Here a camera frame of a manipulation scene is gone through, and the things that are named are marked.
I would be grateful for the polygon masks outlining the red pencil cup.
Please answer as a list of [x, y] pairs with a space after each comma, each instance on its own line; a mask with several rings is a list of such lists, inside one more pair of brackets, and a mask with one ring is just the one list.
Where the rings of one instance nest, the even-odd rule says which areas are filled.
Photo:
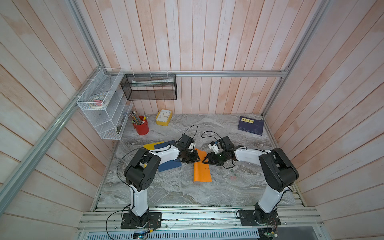
[[137, 131], [137, 134], [140, 136], [144, 136], [149, 133], [149, 124], [148, 120], [144, 116], [139, 116], [142, 123], [140, 125], [137, 125], [135, 122], [133, 122], [133, 127]]

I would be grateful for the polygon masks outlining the dark navy notebook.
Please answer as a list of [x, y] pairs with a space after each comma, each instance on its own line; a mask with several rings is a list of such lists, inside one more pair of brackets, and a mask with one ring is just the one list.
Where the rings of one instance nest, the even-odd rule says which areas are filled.
[[241, 116], [238, 124], [238, 130], [262, 136], [264, 123], [265, 122], [263, 120], [256, 120]]

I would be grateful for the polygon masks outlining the yellow alarm clock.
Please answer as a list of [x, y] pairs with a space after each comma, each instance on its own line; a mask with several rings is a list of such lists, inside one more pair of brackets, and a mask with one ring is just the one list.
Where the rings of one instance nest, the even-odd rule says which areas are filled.
[[156, 116], [156, 124], [166, 127], [169, 125], [172, 116], [173, 112], [171, 110], [161, 109]]

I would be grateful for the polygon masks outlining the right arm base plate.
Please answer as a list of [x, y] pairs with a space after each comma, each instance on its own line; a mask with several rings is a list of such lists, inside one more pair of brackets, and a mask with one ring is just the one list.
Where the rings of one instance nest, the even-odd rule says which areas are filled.
[[241, 221], [243, 227], [248, 226], [280, 226], [281, 220], [277, 209], [271, 213], [264, 213], [259, 210], [238, 210], [237, 219]]

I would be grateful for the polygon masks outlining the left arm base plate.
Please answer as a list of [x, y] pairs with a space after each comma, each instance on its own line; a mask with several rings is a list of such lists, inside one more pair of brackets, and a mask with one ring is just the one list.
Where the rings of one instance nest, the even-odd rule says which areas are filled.
[[123, 214], [121, 229], [158, 229], [161, 227], [162, 213], [144, 213], [138, 217], [133, 213]]

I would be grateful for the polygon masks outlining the pencils in cup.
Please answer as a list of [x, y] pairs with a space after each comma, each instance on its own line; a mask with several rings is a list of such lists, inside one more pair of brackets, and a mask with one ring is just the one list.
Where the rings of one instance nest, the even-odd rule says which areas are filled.
[[130, 111], [129, 116], [132, 118], [132, 123], [134, 125], [141, 125], [146, 120], [146, 116], [139, 116], [136, 111]]

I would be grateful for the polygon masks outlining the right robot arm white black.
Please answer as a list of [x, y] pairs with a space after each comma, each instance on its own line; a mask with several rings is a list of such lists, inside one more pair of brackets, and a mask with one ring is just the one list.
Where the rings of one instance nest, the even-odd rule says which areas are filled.
[[254, 210], [238, 210], [236, 218], [242, 226], [266, 226], [281, 224], [277, 213], [278, 204], [284, 193], [291, 191], [292, 184], [299, 178], [299, 173], [280, 148], [258, 150], [245, 146], [235, 146], [229, 137], [221, 138], [209, 144], [212, 152], [208, 153], [203, 163], [224, 166], [226, 161], [234, 163], [248, 162], [261, 166], [266, 180], [266, 188]]

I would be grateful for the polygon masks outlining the orange paper document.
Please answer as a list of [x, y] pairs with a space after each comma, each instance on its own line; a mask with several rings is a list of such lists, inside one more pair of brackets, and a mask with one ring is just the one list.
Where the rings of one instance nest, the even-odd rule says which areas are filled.
[[211, 183], [212, 177], [210, 166], [203, 164], [203, 160], [207, 156], [207, 152], [196, 149], [201, 159], [199, 162], [194, 163], [194, 182]]

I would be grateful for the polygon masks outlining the tape roll in rack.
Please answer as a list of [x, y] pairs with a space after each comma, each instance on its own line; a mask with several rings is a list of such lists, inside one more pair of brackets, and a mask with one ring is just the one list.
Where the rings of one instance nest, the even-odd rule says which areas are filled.
[[108, 105], [108, 100], [105, 96], [96, 96], [89, 102], [92, 109], [103, 109]]

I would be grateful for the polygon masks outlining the blue paper document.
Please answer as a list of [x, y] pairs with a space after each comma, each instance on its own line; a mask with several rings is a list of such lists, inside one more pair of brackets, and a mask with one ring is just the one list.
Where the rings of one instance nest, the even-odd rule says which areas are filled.
[[[155, 150], [160, 150], [160, 149], [168, 147], [169, 145], [174, 144], [174, 143], [175, 143], [174, 140], [164, 142], [164, 143], [157, 143], [154, 145], [154, 148], [155, 148]], [[165, 160], [162, 159], [158, 170], [159, 170], [159, 172], [164, 172], [164, 171], [178, 168], [181, 166], [182, 166], [182, 163], [179, 161], [179, 159], [176, 159], [176, 158], [165, 159]]]

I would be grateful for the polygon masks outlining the black mesh basket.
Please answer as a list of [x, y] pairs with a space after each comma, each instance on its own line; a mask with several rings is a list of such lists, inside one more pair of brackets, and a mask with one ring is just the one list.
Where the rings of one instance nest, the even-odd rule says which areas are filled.
[[175, 101], [178, 95], [174, 74], [125, 74], [121, 88], [129, 101]]

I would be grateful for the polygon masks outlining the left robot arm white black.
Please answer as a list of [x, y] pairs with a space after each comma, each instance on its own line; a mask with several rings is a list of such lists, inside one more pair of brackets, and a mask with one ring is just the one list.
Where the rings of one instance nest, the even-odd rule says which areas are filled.
[[157, 150], [139, 148], [124, 171], [126, 183], [131, 189], [131, 206], [128, 212], [123, 214], [122, 228], [142, 228], [151, 223], [156, 226], [160, 224], [160, 215], [151, 217], [147, 202], [148, 188], [159, 165], [167, 162], [193, 164], [199, 161], [194, 139], [185, 134], [178, 141]]

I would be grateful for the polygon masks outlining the yellow paper document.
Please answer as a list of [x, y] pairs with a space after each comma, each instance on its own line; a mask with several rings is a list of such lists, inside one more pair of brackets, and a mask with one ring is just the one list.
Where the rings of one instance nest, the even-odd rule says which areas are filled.
[[146, 144], [146, 145], [143, 145], [143, 147], [149, 151], [154, 151], [156, 145], [163, 144], [163, 143], [164, 143], [164, 141], [161, 141], [161, 142], [157, 142], [157, 143]]

